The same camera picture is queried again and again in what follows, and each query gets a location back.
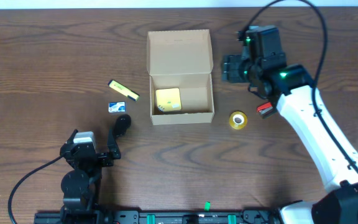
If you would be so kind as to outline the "brown cardboard box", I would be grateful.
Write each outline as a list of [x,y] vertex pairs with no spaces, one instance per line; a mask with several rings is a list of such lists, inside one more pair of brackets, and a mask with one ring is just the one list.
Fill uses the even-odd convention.
[[[150,31],[147,71],[150,118],[154,125],[210,123],[214,116],[213,50],[208,29]],[[181,110],[161,112],[155,91],[178,88]]]

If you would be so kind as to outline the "white blue staples box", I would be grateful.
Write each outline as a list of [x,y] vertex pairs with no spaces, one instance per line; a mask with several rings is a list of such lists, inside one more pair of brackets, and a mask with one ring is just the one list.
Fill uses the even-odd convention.
[[108,111],[110,113],[123,113],[126,111],[126,103],[124,101],[110,102],[108,104]]

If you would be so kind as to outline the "black round tape dispenser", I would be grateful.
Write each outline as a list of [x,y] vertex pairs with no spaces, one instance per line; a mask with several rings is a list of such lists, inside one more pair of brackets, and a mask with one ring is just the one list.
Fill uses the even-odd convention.
[[127,130],[130,128],[132,123],[131,117],[128,114],[121,115],[117,118],[114,128],[113,128],[113,136],[118,138],[126,134]]

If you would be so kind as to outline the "yellow sticky notes pad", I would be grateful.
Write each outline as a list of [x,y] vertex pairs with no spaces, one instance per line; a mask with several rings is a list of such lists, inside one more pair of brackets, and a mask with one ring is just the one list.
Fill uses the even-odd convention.
[[181,110],[181,97],[178,88],[159,89],[155,91],[155,102],[161,112]]

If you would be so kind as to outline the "red black stapler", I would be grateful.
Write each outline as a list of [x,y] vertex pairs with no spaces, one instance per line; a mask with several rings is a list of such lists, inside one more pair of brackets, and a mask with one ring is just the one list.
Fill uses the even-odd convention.
[[257,107],[257,113],[260,115],[262,119],[266,119],[269,116],[275,114],[277,109],[271,104],[271,102],[266,102]]

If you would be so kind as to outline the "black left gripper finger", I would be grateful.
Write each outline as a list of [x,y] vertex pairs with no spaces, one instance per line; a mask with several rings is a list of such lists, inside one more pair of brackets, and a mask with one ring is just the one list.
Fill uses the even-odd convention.
[[78,133],[78,130],[74,129],[74,131],[72,132],[70,137],[66,140],[65,144],[67,144],[67,145],[73,144],[74,143],[74,138],[75,138],[77,133]]
[[108,134],[108,140],[107,140],[107,147],[109,150],[109,155],[111,159],[120,159],[121,158],[121,152],[119,150],[119,146],[116,142],[116,137],[114,135],[114,128],[111,128],[109,130]]

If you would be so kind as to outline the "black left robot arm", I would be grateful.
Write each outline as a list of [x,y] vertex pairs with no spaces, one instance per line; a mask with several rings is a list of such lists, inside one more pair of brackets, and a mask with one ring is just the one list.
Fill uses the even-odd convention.
[[114,128],[109,130],[107,152],[96,152],[94,132],[74,130],[60,148],[60,155],[73,168],[62,182],[64,207],[70,211],[90,211],[98,202],[102,168],[121,158]]

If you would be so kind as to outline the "black mounting rail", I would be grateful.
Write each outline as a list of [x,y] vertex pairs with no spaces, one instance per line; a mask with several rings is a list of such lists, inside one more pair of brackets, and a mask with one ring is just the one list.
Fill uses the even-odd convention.
[[115,211],[108,214],[63,215],[42,212],[34,216],[35,224],[90,223],[90,224],[279,224],[280,215],[270,210],[234,212],[138,212]]

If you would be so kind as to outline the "yellow tape roll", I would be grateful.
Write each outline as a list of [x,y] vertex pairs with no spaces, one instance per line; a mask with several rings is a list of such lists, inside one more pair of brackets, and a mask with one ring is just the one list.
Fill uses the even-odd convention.
[[244,129],[247,125],[247,116],[241,111],[235,111],[230,115],[229,125],[236,130]]

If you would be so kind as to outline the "green small clip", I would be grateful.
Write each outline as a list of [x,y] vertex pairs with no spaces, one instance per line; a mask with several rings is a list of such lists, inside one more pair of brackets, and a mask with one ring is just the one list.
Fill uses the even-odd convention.
[[205,202],[204,211],[208,212],[210,210],[210,207],[211,207],[211,203],[210,202]]

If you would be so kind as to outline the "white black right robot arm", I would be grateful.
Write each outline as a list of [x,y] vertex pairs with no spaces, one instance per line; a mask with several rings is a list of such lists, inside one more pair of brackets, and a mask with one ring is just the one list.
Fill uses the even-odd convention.
[[222,76],[249,83],[268,102],[262,116],[278,112],[295,130],[315,163],[326,191],[318,202],[292,202],[271,211],[272,223],[358,223],[358,152],[324,105],[302,65],[283,54],[267,58],[226,55]]

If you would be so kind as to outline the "yellow highlighter marker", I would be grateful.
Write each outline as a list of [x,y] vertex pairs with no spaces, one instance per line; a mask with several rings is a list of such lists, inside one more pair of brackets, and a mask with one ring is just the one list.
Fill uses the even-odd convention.
[[131,99],[133,101],[137,101],[140,97],[136,92],[132,91],[128,87],[124,86],[123,84],[120,84],[119,82],[117,82],[115,80],[110,80],[108,82],[108,86],[111,89],[117,91],[118,93],[128,97],[129,99]]

